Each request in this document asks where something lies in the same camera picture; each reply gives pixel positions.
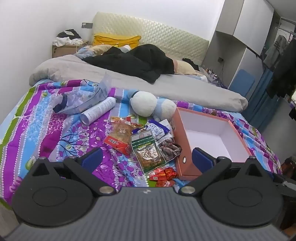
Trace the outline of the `black jacket on bed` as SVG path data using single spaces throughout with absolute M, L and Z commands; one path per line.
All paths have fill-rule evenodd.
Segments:
M 174 62 L 157 46 L 145 44 L 128 52 L 111 47 L 101 55 L 86 57 L 84 62 L 117 73 L 134 76 L 154 84 L 162 74 L 174 74 Z

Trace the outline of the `green label snack pouch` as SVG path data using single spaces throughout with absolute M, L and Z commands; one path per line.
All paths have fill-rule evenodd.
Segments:
M 131 135 L 130 144 L 144 174 L 167 163 L 150 130 Z

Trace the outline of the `grey duvet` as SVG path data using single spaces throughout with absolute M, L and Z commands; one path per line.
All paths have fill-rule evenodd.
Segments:
M 35 85 L 41 79 L 54 82 L 78 79 L 100 82 L 105 74 L 112 78 L 111 86 L 116 88 L 147 91 L 170 100 L 232 112 L 241 112 L 248 106 L 247 99 L 239 93 L 186 75 L 161 75 L 154 84 L 150 84 L 138 77 L 90 65 L 74 55 L 52 58 L 41 63 L 30 75 L 29 85 Z

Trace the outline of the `shrimp flavour snack bag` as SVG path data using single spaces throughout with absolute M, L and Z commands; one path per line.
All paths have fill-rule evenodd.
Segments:
M 159 142 L 159 148 L 167 162 L 174 160 L 182 152 L 182 147 L 173 138 L 165 138 Z

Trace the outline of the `blue curtain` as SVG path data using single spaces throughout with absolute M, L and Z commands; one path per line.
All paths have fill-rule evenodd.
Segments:
M 261 133 L 270 123 L 280 104 L 279 98 L 276 95 L 270 98 L 266 92 L 266 88 L 272 81 L 272 78 L 273 72 L 269 69 L 265 69 L 257 87 L 248 101 L 247 108 L 241 113 L 247 122 Z

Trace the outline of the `red clear snack bag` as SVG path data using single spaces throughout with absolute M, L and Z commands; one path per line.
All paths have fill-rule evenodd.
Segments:
M 132 122 L 130 116 L 126 118 L 112 116 L 110 121 L 111 128 L 103 142 L 121 154 L 129 156 L 131 153 L 130 137 L 132 132 L 144 125 Z

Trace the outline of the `wall socket plate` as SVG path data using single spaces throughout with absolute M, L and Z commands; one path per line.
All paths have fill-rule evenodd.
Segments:
M 81 28 L 83 29 L 92 29 L 92 27 L 93 27 L 93 23 L 83 22 L 81 24 Z

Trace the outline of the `wooden nightstand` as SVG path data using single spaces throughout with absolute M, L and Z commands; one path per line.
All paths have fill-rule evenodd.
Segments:
M 64 55 L 71 55 L 78 52 L 79 49 L 88 45 L 88 41 L 83 41 L 80 45 L 63 45 L 61 47 L 57 47 L 55 45 L 52 46 L 52 58 L 61 57 Z

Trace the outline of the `blue white snack bag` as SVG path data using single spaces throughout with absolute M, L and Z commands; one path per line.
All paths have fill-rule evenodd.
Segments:
M 151 119 L 145 125 L 146 130 L 150 130 L 157 141 L 162 138 L 172 138 L 171 131 L 161 123 Z

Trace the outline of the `pink open storage box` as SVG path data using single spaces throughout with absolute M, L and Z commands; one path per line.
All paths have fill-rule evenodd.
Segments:
M 192 151 L 200 148 L 217 158 L 224 156 L 244 163 L 251 152 L 231 121 L 197 111 L 177 108 L 171 120 L 175 142 L 182 147 L 176 159 L 181 180 L 191 181 L 202 173 L 192 162 Z

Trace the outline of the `red foil candy packet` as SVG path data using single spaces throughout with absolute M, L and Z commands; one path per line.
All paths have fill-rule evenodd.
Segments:
M 165 168 L 164 173 L 168 181 L 178 178 L 178 173 L 172 167 Z

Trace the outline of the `beige pillow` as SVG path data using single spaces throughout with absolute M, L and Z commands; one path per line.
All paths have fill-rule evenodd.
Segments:
M 193 61 L 190 59 L 179 59 L 175 56 L 171 56 L 166 54 L 167 57 L 172 59 L 174 64 L 174 74 L 178 75 L 203 75 L 202 72 L 199 71 L 199 66 L 196 65 Z

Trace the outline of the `purple floral plastic bag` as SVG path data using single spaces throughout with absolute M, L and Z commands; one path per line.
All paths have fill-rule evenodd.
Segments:
M 107 73 L 99 83 L 82 80 L 83 85 L 78 89 L 59 95 L 59 101 L 53 107 L 54 113 L 74 115 L 104 101 L 111 90 L 112 78 Z

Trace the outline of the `yellow folded blanket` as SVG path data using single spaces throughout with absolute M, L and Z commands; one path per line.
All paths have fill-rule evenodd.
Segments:
M 131 49 L 137 47 L 140 43 L 141 36 L 122 36 L 107 33 L 96 33 L 93 36 L 92 45 L 111 45 L 114 47 L 130 46 Z

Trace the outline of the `clothes pile on nightstand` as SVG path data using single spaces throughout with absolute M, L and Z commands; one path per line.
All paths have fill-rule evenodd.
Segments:
M 60 32 L 53 40 L 53 46 L 56 47 L 81 44 L 83 44 L 83 39 L 74 29 L 64 30 L 63 32 Z

